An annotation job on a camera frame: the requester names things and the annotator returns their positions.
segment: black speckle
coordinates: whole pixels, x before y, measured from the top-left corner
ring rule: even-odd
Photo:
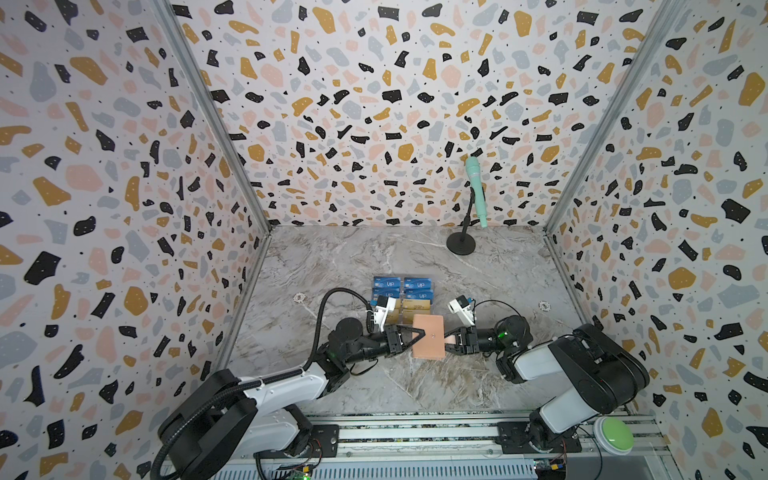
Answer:
[[[44,21],[42,21],[37,15],[30,12],[29,10],[24,12],[24,20],[32,25],[32,27],[37,31],[45,31],[45,29],[48,28],[48,25],[46,25]]]
[[[588,23],[589,25],[594,25],[597,19],[598,19],[597,13],[579,12],[576,14],[576,22]]]
[[[27,273],[24,274],[24,281],[32,285],[39,285],[41,281],[56,274],[59,261],[61,258],[53,253],[40,252]]]
[[[91,215],[85,220],[80,220],[79,222],[76,222],[74,224],[74,228],[72,228],[72,233],[76,237],[81,237],[83,235],[89,234],[94,230],[96,230],[96,217]]]
[[[125,34],[128,35],[128,38],[133,43],[136,43],[137,41],[141,41],[141,40],[149,40],[149,37],[147,37],[147,34],[144,32],[144,27],[134,28],[132,30],[126,30]]]

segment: terrazzo pattern wall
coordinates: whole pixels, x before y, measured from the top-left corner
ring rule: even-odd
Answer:
[[[146,8],[0,5],[0,478],[143,478],[255,262]]]
[[[554,239],[686,478],[768,465],[768,4],[688,2]]]
[[[660,4],[174,3],[275,225],[545,222]]]

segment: microphone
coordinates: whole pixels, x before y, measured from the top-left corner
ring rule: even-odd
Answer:
[[[469,184],[475,192],[475,212],[480,219],[480,227],[488,226],[488,212],[485,210],[485,197],[482,193],[482,181],[480,179],[480,162],[477,157],[467,158],[466,161],[467,176]]]

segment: pink speckle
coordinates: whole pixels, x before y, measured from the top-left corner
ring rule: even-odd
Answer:
[[[216,305],[212,309],[210,309],[210,314],[214,317],[214,319],[221,318],[224,313],[227,311],[226,308],[224,308],[224,304],[221,302],[217,302]]]
[[[210,27],[210,14],[208,11],[205,8],[200,8],[197,10],[197,14],[203,19],[205,26]]]
[[[458,83],[462,78],[461,71],[454,65],[445,67],[440,72],[440,78],[448,85],[449,88],[457,88]]]
[[[92,339],[96,332],[93,329],[77,327],[74,329],[74,334],[84,342]]]
[[[462,13],[458,9],[458,5],[453,7],[453,25],[461,28],[464,26],[464,20],[462,20]]]
[[[664,119],[664,105],[656,102],[648,107],[648,127],[654,128]]]
[[[141,278],[141,272],[138,270],[134,270],[130,267],[125,269],[125,273],[123,273],[123,283],[131,282],[133,280],[139,280]]]
[[[24,295],[22,298],[16,300],[13,305],[8,307],[5,312],[0,315],[0,326],[11,326],[18,314],[24,311],[33,298],[35,298],[35,295],[30,293],[29,295]]]
[[[94,247],[91,250],[91,256],[88,258],[88,266],[92,270],[100,275],[106,275],[107,270],[107,256],[104,254],[104,250],[98,247]]]
[[[741,133],[743,133],[744,137],[747,137],[747,138],[754,137],[755,135],[760,133],[760,131],[761,131],[760,126],[753,121],[744,125],[744,128],[741,129]]]
[[[21,105],[17,105],[10,100],[0,97],[0,108],[13,117],[28,117],[29,112]]]
[[[114,350],[114,330],[111,326],[101,329],[96,341],[96,355],[107,363],[114,363],[118,359],[118,354]]]
[[[109,21],[112,22],[112,25],[115,27],[120,28],[123,26],[123,18],[120,15],[114,12],[109,12],[107,18],[109,18]]]
[[[58,106],[58,104],[50,104],[48,108],[46,109],[48,113],[49,118],[53,118],[54,120],[58,120],[59,118],[64,118],[64,112],[61,111],[61,107]]]
[[[51,350],[48,353],[48,355],[45,356],[45,361],[48,362],[48,363],[53,362],[54,360],[56,360],[56,357],[61,355],[61,352],[64,352],[66,349],[67,349],[67,347],[64,346],[64,345],[57,346],[56,348]]]
[[[91,302],[88,299],[81,298],[78,300],[78,318],[84,320],[88,316],[88,312],[91,309]]]
[[[90,165],[70,165],[67,167],[65,178],[67,179],[67,185],[75,190],[96,192],[104,186],[96,170]]]
[[[669,253],[672,249],[667,242],[655,238],[645,246],[645,251],[648,253]]]
[[[341,15],[339,15],[339,23],[346,33],[349,33],[349,30],[352,29],[352,27],[349,26],[349,19],[346,17],[346,12],[342,12]]]
[[[123,124],[123,130],[130,131],[132,134],[136,133],[136,127],[138,124],[133,120],[126,120]]]

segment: gray speckle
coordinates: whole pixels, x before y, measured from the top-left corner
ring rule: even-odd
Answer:
[[[27,424],[27,433],[33,439],[36,439],[40,435],[40,430],[43,426],[43,415],[35,415],[32,420]]]
[[[161,411],[155,413],[152,417],[152,420],[149,422],[149,431],[151,432],[159,427],[160,424],[164,422],[168,417],[168,413],[170,413],[170,407],[165,407]]]
[[[717,193],[725,195],[736,190],[738,183],[733,180],[720,180],[717,182],[716,186]]]
[[[154,73],[152,70],[147,70],[144,67],[139,67],[139,75],[141,75],[141,80],[144,80],[144,83],[147,85],[154,85],[157,88],[163,89],[160,84],[157,82],[157,80],[154,79]]]
[[[104,172],[106,172],[112,180],[118,181],[118,165],[112,160],[107,160],[107,163],[104,164]]]
[[[139,237],[135,230],[125,234],[125,241],[128,242],[128,253],[136,258],[136,260],[143,262],[149,255],[149,247]]]
[[[179,168],[182,165],[179,151],[175,148],[166,148],[163,150],[163,165],[169,168]]]
[[[710,310],[712,310],[713,303],[714,303],[713,298],[709,297],[708,299],[699,302],[696,305],[696,308],[698,308],[700,312],[709,312]]]
[[[723,73],[732,63],[739,59],[738,55],[728,55],[717,60],[708,61],[701,70],[707,75],[719,75]]]
[[[90,369],[80,379],[67,385],[68,389],[73,389],[79,386],[85,385],[98,385],[101,383],[101,375],[104,373],[104,369]]]
[[[129,117],[137,117],[141,113],[141,108],[139,108],[139,106],[134,102],[128,100],[126,97],[119,97],[114,101],[112,107],[117,111],[123,112]]]
[[[18,394],[22,391],[22,386],[24,386],[24,379],[16,377],[8,389],[5,390],[5,396],[11,399],[11,403],[15,402],[18,398]]]
[[[120,201],[117,198],[108,197],[104,195],[102,198],[98,199],[98,202],[96,202],[96,206],[114,210],[115,208],[120,206]]]
[[[78,35],[77,32],[75,32],[71,28],[67,28],[67,31],[64,32],[64,41],[72,45],[72,48],[74,48],[75,50],[82,50],[83,48],[85,48],[85,43],[83,42],[83,39],[80,38],[80,35]]]
[[[341,110],[348,114],[353,120],[359,120],[362,114],[362,108],[354,101],[348,100],[341,106]]]
[[[691,190],[690,180],[688,179],[680,179],[672,184],[672,201],[677,205],[688,200],[692,193],[693,190]]]
[[[109,127],[109,128],[114,127],[114,117],[112,115],[100,113],[100,114],[91,114],[91,116],[94,118],[94,120],[104,125],[105,127]]]
[[[430,47],[430,46],[435,44],[435,42],[433,42],[432,39],[430,37],[426,36],[426,35],[422,35],[421,37],[419,37],[419,41],[425,47]],[[368,48],[370,48],[370,47],[371,47],[371,42],[369,40],[368,41]]]
[[[525,109],[520,105],[518,102],[513,101],[512,103],[507,106],[507,108],[504,110],[504,113],[507,115],[507,118],[511,121],[518,121],[520,120],[520,117],[523,115],[523,112]]]
[[[558,44],[554,46],[553,52],[560,59],[560,65],[565,63],[565,54],[568,53],[568,50],[570,50],[570,48],[568,48],[562,40],[558,41]]]
[[[113,405],[111,409],[109,409],[109,419],[115,420],[119,419],[121,415],[123,415],[123,412],[125,411],[125,405],[122,403],[118,403],[117,405]]]
[[[29,447],[28,449],[24,450],[22,453],[18,454],[18,459],[21,460],[22,462],[28,462],[37,454],[38,454],[38,444],[35,443],[33,446]]]
[[[733,415],[728,415],[728,418],[725,419],[725,425],[733,433],[739,433],[744,430],[744,424],[736,420]]]
[[[694,453],[696,453],[696,436],[694,433],[687,427],[683,430],[683,448],[685,448],[685,451],[688,455],[694,456]]]
[[[440,137],[442,136],[442,126],[443,123],[441,121],[436,121],[435,124],[429,128],[429,141],[440,140]]]
[[[677,374],[680,375],[680,378],[683,379],[685,383],[688,385],[703,385],[704,381],[701,379],[700,376],[697,374],[691,372],[689,369],[685,368],[684,366],[680,365],[679,363],[675,366],[675,369],[677,370]]]
[[[14,293],[16,293],[16,279],[13,278],[10,275],[6,275],[4,273],[0,273],[0,300],[5,300],[8,297],[12,296]],[[21,333],[21,332],[14,332],[14,333],[18,333],[19,335],[22,335],[22,336],[24,336],[26,338],[29,338],[24,333]],[[2,356],[2,354],[3,354],[2,348],[3,347],[9,348],[9,346],[10,345],[8,345],[8,344],[6,344],[4,346],[2,344],[0,344],[0,356]]]
[[[502,63],[504,60],[506,60],[506,59],[507,59],[507,58],[504,56],[504,54],[503,54],[501,51],[499,51],[499,50],[496,50],[496,48],[495,48],[495,47],[493,48],[493,50],[491,51],[491,53],[493,54],[493,61],[494,61],[494,62],[495,62],[497,65],[498,65],[498,64],[500,64],[500,63]]]
[[[528,60],[528,54],[525,53],[525,50],[513,51],[512,58],[514,58],[515,64],[520,70],[525,70],[531,66],[531,61]]]
[[[281,105],[288,103],[288,100],[286,100],[283,94],[279,93],[278,91],[273,91],[270,93],[270,97],[274,98],[275,101]]]
[[[718,293],[717,296],[724,307],[734,308],[735,306],[757,300],[760,297],[760,292],[757,291],[754,285],[739,286],[731,283],[728,288]]]
[[[91,279],[91,274],[90,273],[77,272],[75,275],[77,275],[77,277],[74,280],[71,280],[70,283],[76,283],[78,285],[85,285]]]
[[[672,418],[675,420],[680,419],[680,407],[677,404],[677,400],[672,402],[672,405],[670,405],[670,415],[672,415]]]
[[[285,0],[283,4],[272,12],[272,21],[275,23],[288,23],[293,17],[293,2]]]
[[[36,61],[32,67],[32,81],[29,83],[29,94],[35,101],[48,101],[56,95],[56,84],[48,75],[45,64]]]
[[[709,125],[712,119],[712,112],[710,112],[710,106],[704,105],[699,114],[699,125]]]
[[[727,147],[730,145],[730,140],[733,137],[733,122],[726,119],[717,121],[717,134],[715,135],[715,141],[721,147]]]
[[[379,61],[384,61],[384,55],[382,54],[382,43],[376,39],[374,36],[368,37],[368,49],[379,59]]]
[[[275,141],[286,141],[286,125],[282,121],[276,121],[272,128],[272,135],[275,137]]]
[[[69,230],[69,226],[66,223],[57,222],[56,220],[43,220],[43,223],[51,232],[51,242],[57,245],[67,243],[67,230]]]
[[[472,19],[472,24],[477,27],[485,27],[486,25],[493,22],[496,10],[498,10],[498,3],[489,6],[482,12],[475,15],[475,17]]]
[[[183,366],[173,365],[165,371],[165,378],[173,380],[176,375],[184,371]]]
[[[313,61],[320,61],[323,56],[317,51],[312,48],[310,48],[308,45],[304,47],[304,50],[306,51],[306,54],[312,58]]]
[[[407,90],[408,95],[413,95],[419,90],[421,90],[421,87],[419,87],[419,83],[414,78],[413,81],[411,82],[411,86],[408,87],[408,90]]]
[[[326,50],[326,53],[329,57],[333,59],[333,61],[340,67],[348,67],[349,66],[349,60],[347,59],[346,55],[341,51],[338,47],[331,47],[328,50]]]

